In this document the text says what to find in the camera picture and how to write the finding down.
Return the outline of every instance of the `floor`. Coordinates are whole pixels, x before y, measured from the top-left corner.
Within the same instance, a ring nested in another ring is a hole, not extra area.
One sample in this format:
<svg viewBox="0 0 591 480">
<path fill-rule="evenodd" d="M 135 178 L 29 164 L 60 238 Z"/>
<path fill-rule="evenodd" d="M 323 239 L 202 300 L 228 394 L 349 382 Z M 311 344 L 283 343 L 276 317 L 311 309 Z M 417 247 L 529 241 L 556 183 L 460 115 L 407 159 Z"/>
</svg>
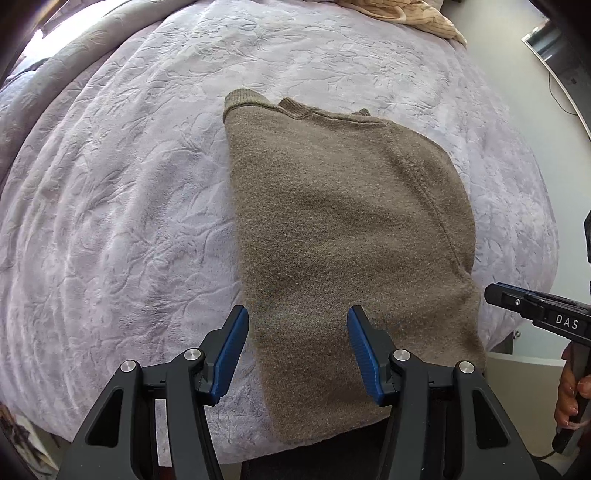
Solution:
<svg viewBox="0 0 591 480">
<path fill-rule="evenodd" d="M 578 117 L 563 112 L 548 91 L 548 71 L 521 41 L 545 19 L 528 0 L 446 0 L 441 9 L 468 40 L 468 51 L 509 105 L 533 150 L 558 224 L 560 260 L 552 293 L 590 303 L 591 267 L 583 221 L 591 209 L 591 142 Z M 569 100 L 552 91 L 567 110 Z M 525 322 L 516 355 L 560 358 L 567 342 Z"/>
</svg>

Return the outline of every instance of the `silver bolt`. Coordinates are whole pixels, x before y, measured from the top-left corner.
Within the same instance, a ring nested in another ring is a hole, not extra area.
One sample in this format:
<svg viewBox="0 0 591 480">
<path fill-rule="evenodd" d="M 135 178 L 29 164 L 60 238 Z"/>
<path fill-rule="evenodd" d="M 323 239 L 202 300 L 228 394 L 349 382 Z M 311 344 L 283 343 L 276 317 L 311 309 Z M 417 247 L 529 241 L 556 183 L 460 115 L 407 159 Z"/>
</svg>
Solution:
<svg viewBox="0 0 591 480">
<path fill-rule="evenodd" d="M 121 364 L 122 372 L 131 372 L 135 368 L 135 362 L 133 360 L 126 360 Z"/>
<path fill-rule="evenodd" d="M 408 350 L 399 349 L 394 352 L 394 358 L 400 362 L 405 362 L 410 358 Z"/>
<path fill-rule="evenodd" d="M 465 374 L 472 374 L 474 373 L 474 365 L 470 362 L 460 362 L 460 370 Z"/>
<path fill-rule="evenodd" d="M 187 360 L 196 360 L 201 356 L 201 350 L 199 348 L 190 348 L 183 355 Z"/>
</svg>

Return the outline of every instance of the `bed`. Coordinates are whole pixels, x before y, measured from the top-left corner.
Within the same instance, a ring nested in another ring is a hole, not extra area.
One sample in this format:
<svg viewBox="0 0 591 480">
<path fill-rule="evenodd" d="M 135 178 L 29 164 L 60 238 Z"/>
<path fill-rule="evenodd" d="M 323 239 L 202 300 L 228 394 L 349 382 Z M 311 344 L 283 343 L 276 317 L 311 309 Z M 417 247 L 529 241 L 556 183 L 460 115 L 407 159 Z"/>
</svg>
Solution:
<svg viewBox="0 0 591 480">
<path fill-rule="evenodd" d="M 544 181 L 459 43 L 335 4 L 133 0 L 0 93 L 9 408 L 71 440 L 122 361 L 171 360 L 240 302 L 222 125 L 240 87 L 367 108 L 429 137 L 472 205 L 474 280 L 550 289 L 558 238 Z M 481 341 L 492 348 L 516 322 L 482 304 Z M 272 432 L 250 341 L 207 414 L 221 463 L 294 446 Z"/>
</svg>

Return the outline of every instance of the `yellow garment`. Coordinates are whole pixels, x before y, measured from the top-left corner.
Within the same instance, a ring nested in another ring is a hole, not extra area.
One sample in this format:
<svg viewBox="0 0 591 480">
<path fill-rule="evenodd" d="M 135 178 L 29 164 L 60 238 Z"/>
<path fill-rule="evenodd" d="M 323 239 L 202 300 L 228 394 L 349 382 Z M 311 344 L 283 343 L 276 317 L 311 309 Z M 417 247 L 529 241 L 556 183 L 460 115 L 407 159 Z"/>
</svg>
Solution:
<svg viewBox="0 0 591 480">
<path fill-rule="evenodd" d="M 422 0 L 339 0 L 337 3 L 385 22 L 410 25 L 466 45 L 466 39 L 453 23 Z"/>
</svg>

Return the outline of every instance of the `black cable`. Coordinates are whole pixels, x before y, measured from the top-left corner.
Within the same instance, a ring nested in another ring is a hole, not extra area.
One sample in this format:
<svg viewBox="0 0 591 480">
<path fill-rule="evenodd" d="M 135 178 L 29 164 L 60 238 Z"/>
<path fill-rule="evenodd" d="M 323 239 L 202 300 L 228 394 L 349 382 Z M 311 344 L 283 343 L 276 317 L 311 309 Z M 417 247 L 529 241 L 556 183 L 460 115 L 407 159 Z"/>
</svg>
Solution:
<svg viewBox="0 0 591 480">
<path fill-rule="evenodd" d="M 552 88 L 550 86 L 551 80 L 552 80 L 552 74 L 550 72 L 548 72 L 548 90 L 550 91 L 550 95 L 552 95 L 552 98 L 554 99 L 554 101 L 558 104 L 558 106 L 562 109 L 563 112 L 566 112 L 569 115 L 578 116 L 577 113 L 569 112 L 568 110 L 565 110 L 562 105 L 560 105 L 560 102 L 556 99 L 556 97 L 554 96 L 554 93 L 552 93 Z"/>
<path fill-rule="evenodd" d="M 553 456 L 556 453 L 555 450 L 552 450 L 550 453 L 543 455 L 541 457 L 536 457 L 536 455 L 531 455 L 534 460 L 546 460 L 547 458 Z"/>
</svg>

